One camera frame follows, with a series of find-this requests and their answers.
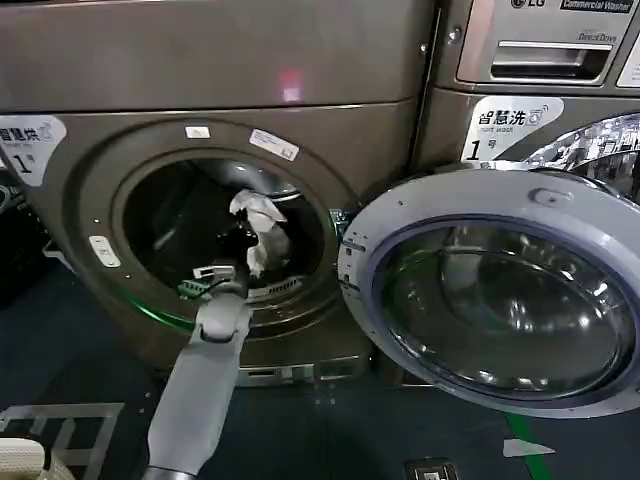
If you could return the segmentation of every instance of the open washer door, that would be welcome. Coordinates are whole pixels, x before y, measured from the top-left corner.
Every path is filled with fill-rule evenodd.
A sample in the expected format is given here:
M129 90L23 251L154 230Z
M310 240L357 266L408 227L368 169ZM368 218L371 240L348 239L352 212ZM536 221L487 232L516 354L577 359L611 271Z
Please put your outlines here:
M640 208L597 182L411 180L354 219L338 275L378 347L453 395L556 418L640 407Z

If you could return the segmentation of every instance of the lg logo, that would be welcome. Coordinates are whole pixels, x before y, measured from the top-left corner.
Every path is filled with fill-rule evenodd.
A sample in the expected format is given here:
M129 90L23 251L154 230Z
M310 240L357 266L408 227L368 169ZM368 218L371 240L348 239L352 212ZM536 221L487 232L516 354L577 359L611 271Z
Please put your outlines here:
M511 6L513 8L522 8L525 5L528 7L544 7L545 0L511 0Z

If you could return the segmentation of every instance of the label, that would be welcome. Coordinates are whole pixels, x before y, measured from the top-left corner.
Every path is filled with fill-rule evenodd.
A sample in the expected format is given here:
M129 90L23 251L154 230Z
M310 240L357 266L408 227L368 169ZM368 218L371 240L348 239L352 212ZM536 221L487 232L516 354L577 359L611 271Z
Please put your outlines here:
M638 88L640 87L640 36L636 38L633 50L629 54L622 73L618 78L619 87Z
M274 155L278 155L285 160L289 160L290 162L293 162L296 159L296 156L300 151L300 148L296 145L276 137L269 132L265 132L264 130L254 130L251 132L249 143L256 147L263 148Z
M105 267L118 268L121 265L120 259L114 253L113 248L111 248L108 238L94 235L89 237L89 243L98 260L100 260Z
M511 6L513 8L522 7L544 7L545 0L511 0Z
M184 127L187 138L211 138L209 127Z
M601 13L629 13L633 0L562 0L561 10Z
M552 97L485 97L473 110L462 162L483 165L562 115L564 102Z
M50 115L0 116L0 147L30 187L42 185L51 155L66 135L64 124Z

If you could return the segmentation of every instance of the green tape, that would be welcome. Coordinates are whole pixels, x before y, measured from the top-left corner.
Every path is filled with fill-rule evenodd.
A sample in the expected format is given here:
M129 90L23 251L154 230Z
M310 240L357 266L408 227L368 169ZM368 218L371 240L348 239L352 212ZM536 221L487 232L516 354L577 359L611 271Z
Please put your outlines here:
M506 413L505 417L514 437L525 442L536 443L527 419L514 413ZM529 470L531 480L551 480L551 471L544 462L543 455L527 455L524 462Z

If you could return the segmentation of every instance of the floor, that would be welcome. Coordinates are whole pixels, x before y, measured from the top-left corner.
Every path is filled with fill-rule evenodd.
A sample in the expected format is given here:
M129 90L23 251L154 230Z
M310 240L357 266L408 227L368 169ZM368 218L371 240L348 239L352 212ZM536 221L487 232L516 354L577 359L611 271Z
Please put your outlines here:
M124 404L101 479L139 478L158 393L115 325L66 270L53 267L0 310L0 411ZM316 388L239 389L199 478L400 480L405 462L425 457L450 459L464 480L623 479L640 471L640 411L519 421L520 437L557 453L504 458L503 441L514 438L504 414L431 388L389 387L373 376Z

